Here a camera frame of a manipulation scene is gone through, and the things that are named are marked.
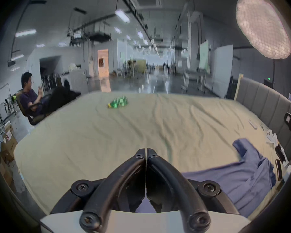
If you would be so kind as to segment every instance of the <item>gray headboard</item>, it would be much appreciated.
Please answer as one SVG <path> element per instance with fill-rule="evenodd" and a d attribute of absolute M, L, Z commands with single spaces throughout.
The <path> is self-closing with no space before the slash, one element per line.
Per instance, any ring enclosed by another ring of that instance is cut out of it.
<path fill-rule="evenodd" d="M 288 160 L 291 159 L 291 132 L 284 123 L 284 114 L 291 113 L 291 102 L 268 86 L 239 76 L 234 100 L 243 104 L 260 118 L 283 146 Z"/>

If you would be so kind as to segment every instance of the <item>blue cloth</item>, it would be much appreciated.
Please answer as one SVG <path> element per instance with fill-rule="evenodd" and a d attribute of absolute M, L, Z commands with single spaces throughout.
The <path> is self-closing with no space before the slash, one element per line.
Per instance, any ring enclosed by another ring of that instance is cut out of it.
<path fill-rule="evenodd" d="M 276 184 L 274 166 L 245 138 L 233 143 L 241 160 L 229 165 L 198 172 L 183 173 L 195 181 L 212 180 L 232 200 L 239 213 L 248 217 Z M 155 212 L 148 201 L 143 201 L 136 212 Z"/>

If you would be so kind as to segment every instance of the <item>bed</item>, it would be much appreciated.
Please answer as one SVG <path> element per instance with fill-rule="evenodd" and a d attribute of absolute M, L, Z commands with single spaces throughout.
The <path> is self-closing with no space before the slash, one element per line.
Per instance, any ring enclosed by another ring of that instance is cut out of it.
<path fill-rule="evenodd" d="M 232 144 L 247 138 L 275 166 L 274 147 L 266 143 L 261 127 L 268 125 L 243 105 L 246 89 L 237 88 L 240 101 L 237 96 L 234 101 L 175 94 L 89 93 L 47 117 L 19 142 L 14 153 L 19 173 L 33 199 L 49 214 L 74 181 L 105 178 L 140 148 L 153 148 L 180 172 L 192 172 L 239 161 Z M 107 108 L 123 95 L 128 106 Z M 248 219 L 261 212 L 279 183 Z"/>

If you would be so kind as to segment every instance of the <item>door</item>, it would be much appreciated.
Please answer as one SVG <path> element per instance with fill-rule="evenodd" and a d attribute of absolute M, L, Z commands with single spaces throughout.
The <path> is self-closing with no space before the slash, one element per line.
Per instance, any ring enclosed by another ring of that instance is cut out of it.
<path fill-rule="evenodd" d="M 108 49 L 98 50 L 98 75 L 100 78 L 109 77 Z"/>

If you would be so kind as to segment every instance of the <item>green toy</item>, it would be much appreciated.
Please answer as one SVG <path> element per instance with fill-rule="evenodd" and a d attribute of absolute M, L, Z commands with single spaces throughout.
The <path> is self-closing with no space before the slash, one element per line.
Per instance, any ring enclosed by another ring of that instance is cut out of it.
<path fill-rule="evenodd" d="M 119 107 L 124 107 L 128 104 L 127 102 L 127 97 L 119 97 L 115 100 L 113 100 L 111 103 L 108 103 L 108 108 L 119 108 Z"/>

